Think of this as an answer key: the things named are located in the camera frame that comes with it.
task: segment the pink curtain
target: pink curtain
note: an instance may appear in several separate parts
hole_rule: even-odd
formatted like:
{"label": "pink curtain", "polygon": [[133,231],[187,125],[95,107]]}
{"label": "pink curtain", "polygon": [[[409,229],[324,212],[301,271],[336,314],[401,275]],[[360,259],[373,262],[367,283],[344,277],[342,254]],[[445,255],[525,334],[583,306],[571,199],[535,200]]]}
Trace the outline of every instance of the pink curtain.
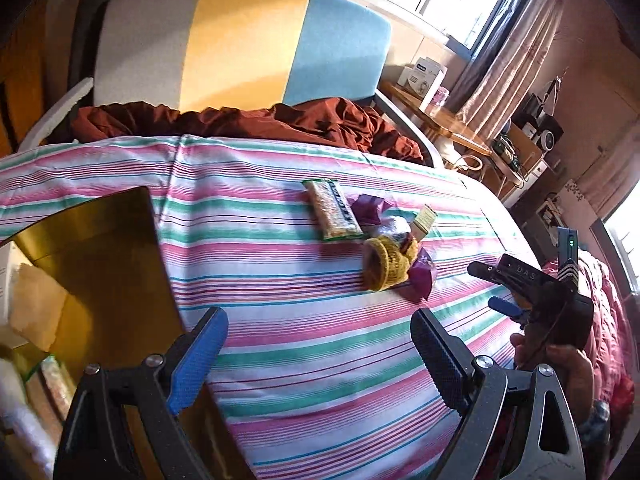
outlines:
{"label": "pink curtain", "polygon": [[640,117],[635,118],[577,180],[580,191],[605,218],[640,180]]}
{"label": "pink curtain", "polygon": [[483,140],[493,139],[538,75],[564,0],[529,0],[478,88],[456,117]]}

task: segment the human hand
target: human hand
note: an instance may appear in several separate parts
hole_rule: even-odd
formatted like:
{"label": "human hand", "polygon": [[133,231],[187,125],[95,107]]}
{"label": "human hand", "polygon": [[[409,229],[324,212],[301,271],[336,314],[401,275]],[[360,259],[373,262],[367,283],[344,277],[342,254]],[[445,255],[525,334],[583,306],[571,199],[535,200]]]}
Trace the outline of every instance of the human hand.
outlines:
{"label": "human hand", "polygon": [[527,369],[533,370],[542,362],[548,362],[555,368],[566,371],[566,377],[561,381],[564,396],[569,404],[574,423],[579,426],[586,422],[593,405],[593,366],[587,355],[570,345],[548,344],[544,349],[536,352],[540,340],[536,330],[529,330],[525,335],[511,334],[510,341],[515,348],[514,362],[516,366],[527,364]]}

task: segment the bolt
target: bolt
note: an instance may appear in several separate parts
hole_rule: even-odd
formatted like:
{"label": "bolt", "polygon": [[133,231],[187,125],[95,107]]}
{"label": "bolt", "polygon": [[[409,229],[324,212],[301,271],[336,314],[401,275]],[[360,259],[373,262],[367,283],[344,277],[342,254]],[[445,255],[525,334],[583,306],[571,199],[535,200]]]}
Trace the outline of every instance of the bolt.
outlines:
{"label": "bolt", "polygon": [[479,355],[476,357],[476,363],[481,368],[491,368],[494,365],[494,360],[486,355]]}
{"label": "bolt", "polygon": [[84,373],[87,375],[95,375],[100,371],[100,365],[98,363],[91,363],[84,367]]}
{"label": "bolt", "polygon": [[538,371],[545,377],[551,377],[554,374],[554,369],[549,365],[538,366]]}
{"label": "bolt", "polygon": [[151,354],[145,358],[145,365],[150,368],[156,368],[164,363],[164,357],[160,354]]}

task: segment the snack bar package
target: snack bar package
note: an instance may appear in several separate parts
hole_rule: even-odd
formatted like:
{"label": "snack bar package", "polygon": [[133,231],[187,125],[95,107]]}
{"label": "snack bar package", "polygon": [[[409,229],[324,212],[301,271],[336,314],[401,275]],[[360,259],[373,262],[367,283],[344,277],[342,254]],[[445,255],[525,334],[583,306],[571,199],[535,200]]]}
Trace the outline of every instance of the snack bar package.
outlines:
{"label": "snack bar package", "polygon": [[362,229],[335,180],[318,178],[302,182],[311,197],[311,203],[322,228],[322,239],[340,240],[359,238]]}

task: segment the purple wrapper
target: purple wrapper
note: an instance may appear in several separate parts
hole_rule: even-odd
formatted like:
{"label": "purple wrapper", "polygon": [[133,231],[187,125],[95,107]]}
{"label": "purple wrapper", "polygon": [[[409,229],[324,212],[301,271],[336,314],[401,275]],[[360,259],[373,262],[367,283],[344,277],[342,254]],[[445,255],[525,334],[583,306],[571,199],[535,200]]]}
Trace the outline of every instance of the purple wrapper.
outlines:
{"label": "purple wrapper", "polygon": [[408,274],[409,281],[414,286],[414,289],[426,300],[431,294],[433,283],[438,277],[438,269],[424,248],[420,248],[418,257],[409,269]]}
{"label": "purple wrapper", "polygon": [[351,210],[358,224],[380,225],[380,215],[391,207],[391,204],[379,196],[362,194],[351,203]]}

